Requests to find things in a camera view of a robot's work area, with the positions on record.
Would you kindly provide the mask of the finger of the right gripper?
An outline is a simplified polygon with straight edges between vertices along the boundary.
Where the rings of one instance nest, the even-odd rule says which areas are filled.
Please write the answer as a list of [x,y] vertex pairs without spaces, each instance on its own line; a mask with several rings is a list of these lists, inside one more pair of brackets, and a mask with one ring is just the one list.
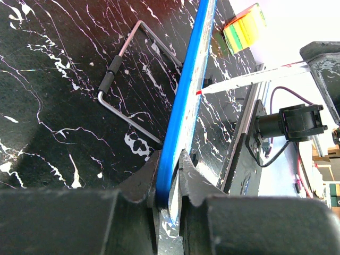
[[335,122],[339,122],[339,42],[313,41],[300,49]]

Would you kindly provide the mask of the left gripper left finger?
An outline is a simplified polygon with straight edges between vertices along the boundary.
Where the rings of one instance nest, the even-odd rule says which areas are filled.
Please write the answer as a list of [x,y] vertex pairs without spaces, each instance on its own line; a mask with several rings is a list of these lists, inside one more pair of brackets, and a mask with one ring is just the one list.
[[112,189],[1,191],[1,254],[156,254],[160,151]]

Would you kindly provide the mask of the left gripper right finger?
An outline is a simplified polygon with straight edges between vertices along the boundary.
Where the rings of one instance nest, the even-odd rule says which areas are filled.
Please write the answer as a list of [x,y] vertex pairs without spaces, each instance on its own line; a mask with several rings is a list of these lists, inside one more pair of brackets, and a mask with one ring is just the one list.
[[178,166],[185,254],[339,254],[339,218],[324,203],[227,195],[185,150]]

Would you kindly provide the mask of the red capped whiteboard marker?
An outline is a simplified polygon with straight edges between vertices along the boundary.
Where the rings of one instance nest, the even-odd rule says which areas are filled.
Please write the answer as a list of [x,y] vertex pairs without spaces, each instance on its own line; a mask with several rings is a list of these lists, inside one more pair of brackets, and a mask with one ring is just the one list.
[[277,80],[307,72],[311,72],[311,69],[309,65],[304,61],[286,64],[273,69],[265,69],[249,74],[244,74],[231,78],[229,80],[211,84],[208,87],[202,88],[201,90],[197,91],[196,95],[214,94],[221,91],[228,91],[230,89],[237,89],[251,84]]

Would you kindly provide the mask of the blue framed whiteboard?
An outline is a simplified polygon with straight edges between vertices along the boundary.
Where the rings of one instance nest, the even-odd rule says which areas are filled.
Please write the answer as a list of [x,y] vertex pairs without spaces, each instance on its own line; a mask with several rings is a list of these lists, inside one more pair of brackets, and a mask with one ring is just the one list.
[[179,204],[171,199],[173,179],[182,150],[190,151],[207,69],[216,1],[200,1],[178,84],[158,165],[156,204],[172,225]]

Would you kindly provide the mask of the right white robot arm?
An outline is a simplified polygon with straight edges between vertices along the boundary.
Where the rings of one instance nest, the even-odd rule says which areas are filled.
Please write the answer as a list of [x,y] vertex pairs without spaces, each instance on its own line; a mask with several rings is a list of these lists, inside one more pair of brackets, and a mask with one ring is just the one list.
[[[334,120],[339,125],[339,42],[313,41],[300,49],[300,68],[310,72]],[[320,111],[322,105],[310,103],[281,108],[278,113],[252,117],[253,137],[284,136],[287,142],[303,142],[327,130]]]

